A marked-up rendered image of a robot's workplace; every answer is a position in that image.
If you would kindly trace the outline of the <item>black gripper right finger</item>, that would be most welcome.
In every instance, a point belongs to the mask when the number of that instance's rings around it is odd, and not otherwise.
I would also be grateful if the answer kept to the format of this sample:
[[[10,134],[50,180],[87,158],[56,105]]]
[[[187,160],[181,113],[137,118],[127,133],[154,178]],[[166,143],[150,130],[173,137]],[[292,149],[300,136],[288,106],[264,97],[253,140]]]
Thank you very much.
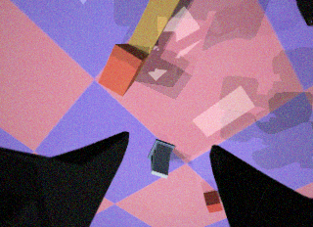
[[[211,146],[209,159],[230,227],[313,227],[313,198],[221,146]]]

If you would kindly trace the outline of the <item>red cube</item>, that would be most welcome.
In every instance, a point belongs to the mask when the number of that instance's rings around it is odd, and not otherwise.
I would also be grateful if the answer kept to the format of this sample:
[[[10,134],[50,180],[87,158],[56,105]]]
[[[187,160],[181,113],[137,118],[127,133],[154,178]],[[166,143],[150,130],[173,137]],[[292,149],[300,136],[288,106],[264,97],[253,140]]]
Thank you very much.
[[[223,207],[219,201],[216,191],[203,193],[206,202],[206,208],[209,212],[221,211]]]

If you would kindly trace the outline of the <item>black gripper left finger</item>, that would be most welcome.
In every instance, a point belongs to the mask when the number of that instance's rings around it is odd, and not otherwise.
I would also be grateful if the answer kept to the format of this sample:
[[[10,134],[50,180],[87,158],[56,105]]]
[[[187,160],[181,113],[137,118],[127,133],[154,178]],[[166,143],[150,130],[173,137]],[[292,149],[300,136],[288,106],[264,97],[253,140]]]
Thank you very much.
[[[128,142],[123,131],[52,157],[0,147],[0,191],[33,199],[40,227],[89,227]]]

